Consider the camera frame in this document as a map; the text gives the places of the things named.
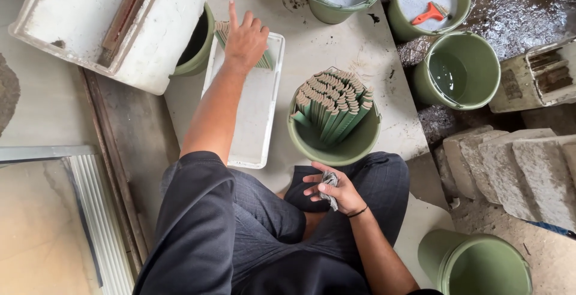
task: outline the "right hand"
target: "right hand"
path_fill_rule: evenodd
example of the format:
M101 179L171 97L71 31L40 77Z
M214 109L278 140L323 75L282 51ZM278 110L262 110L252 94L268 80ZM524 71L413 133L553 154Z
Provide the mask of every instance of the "right hand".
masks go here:
M224 64L229 66L234 72L248 74L248 72L258 63L258 60L268 49L266 41L270 29L263 26L260 19L254 19L252 12L244 14L242 25L238 25L236 17L236 5L230 0L228 7L230 14L230 32L224 48Z
M323 165L319 162L313 161L312 166L322 172L331 171L338 177L338 186L334 187L328 184L318 184L312 186L304 191L304 195L312 195L317 192L323 192L327 195L334 196L338 203L338 211L347 216L356 214L366 208L366 203L358 194L358 191L352 184L352 181L341 171L337 171L330 166ZM322 181L322 174L312 174L302 179L305 183L320 183ZM312 202L322 200L320 196L314 195L310 198Z

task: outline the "black bracelet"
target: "black bracelet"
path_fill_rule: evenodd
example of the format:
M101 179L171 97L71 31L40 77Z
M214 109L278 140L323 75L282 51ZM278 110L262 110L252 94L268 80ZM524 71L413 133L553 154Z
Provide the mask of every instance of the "black bracelet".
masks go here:
M364 210L362 210L362 211L360 211L360 212L358 212L358 213L356 213L356 214L347 215L347 217L348 217L348 218L351 218L351 217L358 216L358 215L364 213L365 210L368 210L368 205L366 205L366 207L364 207Z

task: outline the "white plastic tray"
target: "white plastic tray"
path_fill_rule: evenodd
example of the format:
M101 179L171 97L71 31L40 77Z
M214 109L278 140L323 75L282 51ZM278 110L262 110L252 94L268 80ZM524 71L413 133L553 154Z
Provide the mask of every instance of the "white plastic tray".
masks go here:
M268 51L274 70L252 68L246 77L238 104L228 166L252 169L261 169L266 166L284 58L284 44L285 40L282 35L270 33ZM222 63L224 63L224 50L218 40L214 39L202 96L222 67Z

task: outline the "cloth rag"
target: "cloth rag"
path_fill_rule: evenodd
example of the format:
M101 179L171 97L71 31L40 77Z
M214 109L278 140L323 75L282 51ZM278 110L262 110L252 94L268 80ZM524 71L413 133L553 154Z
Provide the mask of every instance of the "cloth rag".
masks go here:
M338 187L338 177L336 177L336 174L331 171L325 171L322 173L322 183ZM330 207L333 208L334 211L338 210L338 203L336 202L334 196L320 192L320 198L327 199L328 202L330 202Z

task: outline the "orange scraper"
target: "orange scraper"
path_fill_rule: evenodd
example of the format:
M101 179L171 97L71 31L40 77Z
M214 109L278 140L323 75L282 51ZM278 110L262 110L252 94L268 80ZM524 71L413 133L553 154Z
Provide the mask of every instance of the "orange scraper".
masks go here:
M428 11L416 16L414 21L412 21L412 25L422 24L427 19L437 19L438 21L442 21L446 16L448 16L448 12L442 6L435 2L429 2Z

